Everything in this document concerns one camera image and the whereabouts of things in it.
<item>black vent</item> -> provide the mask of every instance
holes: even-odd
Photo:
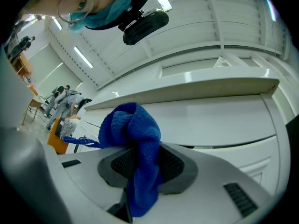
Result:
[[[112,169],[130,179],[138,167],[138,147],[132,148],[129,152],[114,159],[111,162]]]
[[[237,183],[226,184],[224,185],[224,188],[236,204],[243,217],[250,215],[257,209],[257,206]]]
[[[71,167],[71,166],[74,166],[74,165],[77,165],[77,164],[80,164],[81,162],[77,159],[75,160],[71,160],[71,161],[67,161],[67,162],[62,162],[62,166],[64,168],[68,168],[68,167]]]
[[[168,182],[184,171],[184,162],[177,156],[160,146],[158,165],[162,175],[162,183]]]

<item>blue towel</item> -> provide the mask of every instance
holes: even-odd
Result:
[[[127,103],[116,107],[104,119],[100,127],[100,143],[93,140],[74,142],[70,137],[65,137],[64,141],[100,148],[137,143],[139,165],[128,182],[128,198],[131,215],[141,217],[157,201],[158,186],[162,184],[157,164],[160,139],[158,124],[149,113],[137,103]]]

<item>teal face mask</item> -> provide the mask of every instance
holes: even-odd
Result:
[[[83,27],[97,28],[105,26],[113,22],[124,11],[126,11],[130,7],[131,1],[132,0],[116,0],[97,14],[89,15],[84,18],[84,20],[74,23],[72,27],[69,26],[69,29],[72,31],[79,31]],[[81,16],[79,13],[71,14],[72,19],[79,16]]]

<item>blue microfiber cloth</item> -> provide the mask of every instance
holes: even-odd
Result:
[[[100,10],[97,14],[89,15],[80,22],[74,23],[72,27],[69,27],[72,31],[79,31],[83,27],[97,28],[105,26],[120,16],[125,10],[130,7],[132,0],[116,0],[110,3],[103,10]],[[73,13],[71,17],[74,19],[80,14]]]
[[[138,144],[139,165],[128,183],[128,198],[133,217],[143,216],[157,201],[158,186],[162,184],[157,164],[160,139],[158,124],[137,103],[122,104],[107,115],[100,127],[100,143],[64,137],[65,142],[88,147],[106,148]]]

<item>white ceiling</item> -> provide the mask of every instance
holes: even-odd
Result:
[[[118,28],[105,31],[60,31],[48,19],[50,43],[62,60],[82,80],[101,88],[137,67],[181,51],[227,46],[262,49],[286,55],[289,39],[284,23],[271,20],[266,0],[169,0],[170,22],[135,46],[125,45]],[[148,0],[144,10],[161,8]],[[74,52],[77,46],[94,65],[91,69]]]

